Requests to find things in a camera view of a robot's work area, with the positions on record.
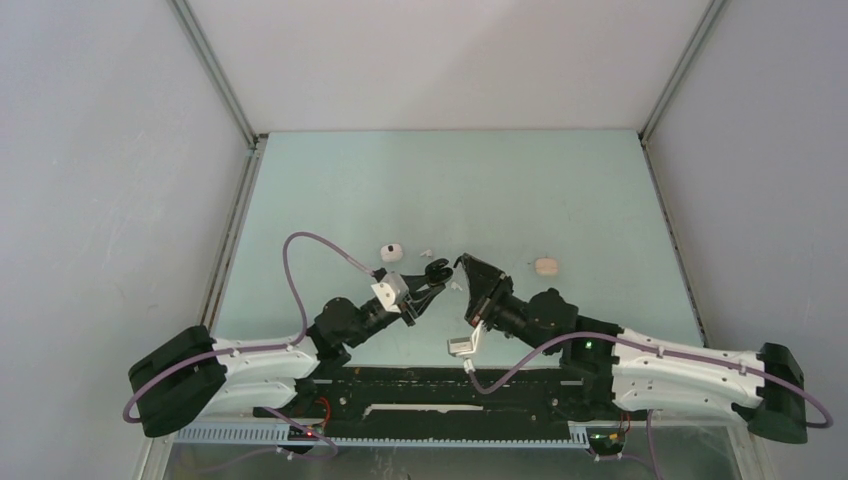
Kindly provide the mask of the aluminium rail frame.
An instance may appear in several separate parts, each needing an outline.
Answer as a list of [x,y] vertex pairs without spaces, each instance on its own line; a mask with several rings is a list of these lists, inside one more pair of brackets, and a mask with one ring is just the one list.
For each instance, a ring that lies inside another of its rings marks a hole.
[[140,479],[765,479],[756,443],[722,420],[658,412],[626,428],[572,425],[565,441],[317,437],[267,413],[216,414],[155,440]]

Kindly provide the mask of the white earbud charging case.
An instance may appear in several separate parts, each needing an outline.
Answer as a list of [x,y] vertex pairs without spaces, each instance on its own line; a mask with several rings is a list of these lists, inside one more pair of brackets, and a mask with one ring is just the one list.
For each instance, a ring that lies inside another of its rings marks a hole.
[[395,263],[403,259],[404,251],[400,244],[385,244],[380,248],[381,260],[385,263]]

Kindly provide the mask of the pink earbud charging case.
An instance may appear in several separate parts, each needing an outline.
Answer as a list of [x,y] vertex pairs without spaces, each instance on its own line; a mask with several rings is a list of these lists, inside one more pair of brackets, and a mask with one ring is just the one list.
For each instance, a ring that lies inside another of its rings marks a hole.
[[543,277],[557,276],[559,274],[559,263],[550,257],[537,258],[534,261],[534,271]]

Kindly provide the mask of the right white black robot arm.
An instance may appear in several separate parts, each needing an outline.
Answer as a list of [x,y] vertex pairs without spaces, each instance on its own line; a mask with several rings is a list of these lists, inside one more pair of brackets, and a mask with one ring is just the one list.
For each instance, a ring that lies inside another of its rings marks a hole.
[[559,358],[581,376],[585,411],[606,418],[669,410],[742,422],[761,438],[785,444],[808,440],[804,373],[791,350],[767,342],[730,351],[674,343],[580,314],[558,290],[522,300],[512,278],[465,253],[455,261],[469,289],[471,340],[497,331],[530,346],[531,358]]

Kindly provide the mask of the black earbud charging case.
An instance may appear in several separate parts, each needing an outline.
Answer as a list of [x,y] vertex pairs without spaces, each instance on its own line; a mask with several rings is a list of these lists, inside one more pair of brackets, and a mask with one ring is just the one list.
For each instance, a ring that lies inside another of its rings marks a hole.
[[425,267],[427,284],[430,286],[443,285],[453,277],[453,268],[447,258],[439,258]]

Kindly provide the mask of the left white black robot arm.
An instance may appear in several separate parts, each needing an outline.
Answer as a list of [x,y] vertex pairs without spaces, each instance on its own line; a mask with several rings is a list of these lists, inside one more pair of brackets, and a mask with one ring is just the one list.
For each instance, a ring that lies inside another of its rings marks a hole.
[[316,403],[315,388],[304,381],[341,368],[350,349],[393,323],[414,325],[452,276],[443,260],[420,275],[379,270],[372,299],[360,306],[344,297],[329,300],[303,335],[225,340],[202,325],[189,327],[129,369],[133,395],[124,420],[157,438],[204,415],[255,407],[304,416]]

